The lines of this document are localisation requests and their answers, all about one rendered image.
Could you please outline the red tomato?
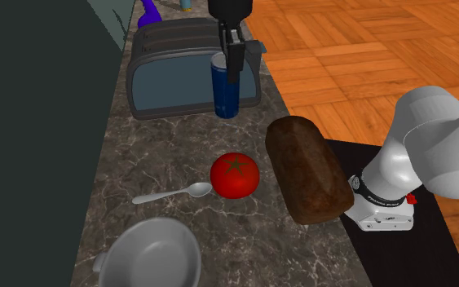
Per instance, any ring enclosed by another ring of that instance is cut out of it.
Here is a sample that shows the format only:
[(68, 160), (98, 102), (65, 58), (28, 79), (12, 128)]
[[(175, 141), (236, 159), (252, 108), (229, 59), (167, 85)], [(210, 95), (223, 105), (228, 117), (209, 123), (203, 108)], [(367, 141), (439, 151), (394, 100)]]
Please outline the red tomato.
[(256, 162), (243, 153), (225, 153), (214, 161), (210, 169), (214, 190), (227, 199), (249, 196), (257, 189), (259, 181)]

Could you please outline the grey metal bowl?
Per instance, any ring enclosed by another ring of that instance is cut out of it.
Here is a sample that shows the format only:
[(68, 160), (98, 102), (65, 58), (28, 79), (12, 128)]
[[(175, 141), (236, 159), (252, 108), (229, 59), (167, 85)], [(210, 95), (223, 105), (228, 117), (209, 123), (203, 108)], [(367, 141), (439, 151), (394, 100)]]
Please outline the grey metal bowl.
[(147, 219), (98, 254), (92, 270), (99, 274), (99, 287), (197, 287), (201, 251), (192, 231), (180, 221)]

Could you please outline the silver spoon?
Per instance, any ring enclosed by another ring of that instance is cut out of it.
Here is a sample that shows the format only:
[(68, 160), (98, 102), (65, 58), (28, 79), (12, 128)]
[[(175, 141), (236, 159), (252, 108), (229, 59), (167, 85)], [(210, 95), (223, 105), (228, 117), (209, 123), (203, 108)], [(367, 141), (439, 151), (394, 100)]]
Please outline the silver spoon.
[(135, 198), (132, 199), (131, 202), (135, 205), (138, 205), (138, 204), (155, 201), (155, 200), (158, 200), (158, 199), (161, 199), (167, 196), (179, 194), (179, 193), (187, 193), (188, 195), (193, 196), (193, 197), (201, 197), (201, 196), (204, 196), (210, 193), (212, 189), (213, 189), (213, 186), (211, 183), (206, 183), (206, 182), (193, 183), (187, 188), (184, 188), (178, 191), (159, 192), (159, 193), (153, 193), (153, 194), (148, 194), (148, 195), (136, 196)]

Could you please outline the blue can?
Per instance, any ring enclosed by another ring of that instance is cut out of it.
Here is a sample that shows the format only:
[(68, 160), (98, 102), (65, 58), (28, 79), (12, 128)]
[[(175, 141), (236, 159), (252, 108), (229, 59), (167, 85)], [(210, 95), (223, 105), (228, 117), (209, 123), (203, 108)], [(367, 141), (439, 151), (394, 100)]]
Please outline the blue can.
[(226, 57), (222, 52), (211, 57), (210, 67), (215, 114), (224, 119), (233, 118), (239, 112), (240, 76), (233, 83), (228, 82)]

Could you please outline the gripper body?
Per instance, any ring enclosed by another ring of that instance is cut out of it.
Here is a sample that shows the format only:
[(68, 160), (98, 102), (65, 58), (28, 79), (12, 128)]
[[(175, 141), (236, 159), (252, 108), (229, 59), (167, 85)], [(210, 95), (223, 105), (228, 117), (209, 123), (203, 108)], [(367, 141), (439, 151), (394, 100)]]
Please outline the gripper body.
[(253, 0), (208, 0), (210, 15), (229, 29), (235, 29), (251, 14), (252, 8)]

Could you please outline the brown bread loaf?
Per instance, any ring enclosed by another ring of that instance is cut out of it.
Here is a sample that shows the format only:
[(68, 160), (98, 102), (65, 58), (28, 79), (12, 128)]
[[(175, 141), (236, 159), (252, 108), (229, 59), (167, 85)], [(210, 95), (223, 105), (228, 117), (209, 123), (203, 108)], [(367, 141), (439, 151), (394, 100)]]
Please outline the brown bread loaf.
[(302, 225), (339, 217), (354, 205), (340, 162), (318, 127), (305, 117), (276, 119), (265, 145), (286, 208)]

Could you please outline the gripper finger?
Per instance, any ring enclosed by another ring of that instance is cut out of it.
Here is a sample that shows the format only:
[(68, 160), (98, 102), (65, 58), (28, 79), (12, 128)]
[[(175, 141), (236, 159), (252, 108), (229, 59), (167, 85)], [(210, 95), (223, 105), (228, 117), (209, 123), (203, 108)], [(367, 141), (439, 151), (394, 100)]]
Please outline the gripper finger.
[(225, 55), (225, 59), (228, 59), (228, 51), (227, 51), (227, 24), (219, 20), (218, 21), (218, 36), (220, 40), (221, 50)]
[(245, 58), (245, 39), (241, 28), (228, 30), (226, 33), (227, 82), (236, 83), (243, 69)]

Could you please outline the purple curved object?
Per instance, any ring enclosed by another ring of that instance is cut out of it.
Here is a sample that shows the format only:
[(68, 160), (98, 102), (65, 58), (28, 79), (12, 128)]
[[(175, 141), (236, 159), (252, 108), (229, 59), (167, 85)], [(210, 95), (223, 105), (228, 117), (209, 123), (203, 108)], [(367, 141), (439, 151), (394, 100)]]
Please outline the purple curved object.
[(161, 15), (152, 0), (141, 0), (144, 8), (144, 14), (138, 20), (138, 28), (162, 21)]

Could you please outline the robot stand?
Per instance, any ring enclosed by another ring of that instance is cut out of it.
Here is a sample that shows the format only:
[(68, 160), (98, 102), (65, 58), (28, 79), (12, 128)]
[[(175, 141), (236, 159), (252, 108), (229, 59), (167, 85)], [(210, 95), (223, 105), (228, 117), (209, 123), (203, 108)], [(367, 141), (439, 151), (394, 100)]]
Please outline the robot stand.
[(459, 287), (459, 253), (435, 195), (413, 191), (417, 204), (410, 231), (364, 232), (340, 219), (373, 287)]

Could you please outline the dark grey toaster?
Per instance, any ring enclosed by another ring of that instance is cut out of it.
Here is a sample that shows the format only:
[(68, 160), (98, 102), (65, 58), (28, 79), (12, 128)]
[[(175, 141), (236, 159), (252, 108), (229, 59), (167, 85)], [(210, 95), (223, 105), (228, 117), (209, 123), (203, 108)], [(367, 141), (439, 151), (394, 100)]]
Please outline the dark grey toaster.
[(210, 60), (220, 51), (218, 23), (211, 18), (165, 20), (139, 28), (126, 73), (133, 117), (212, 112)]

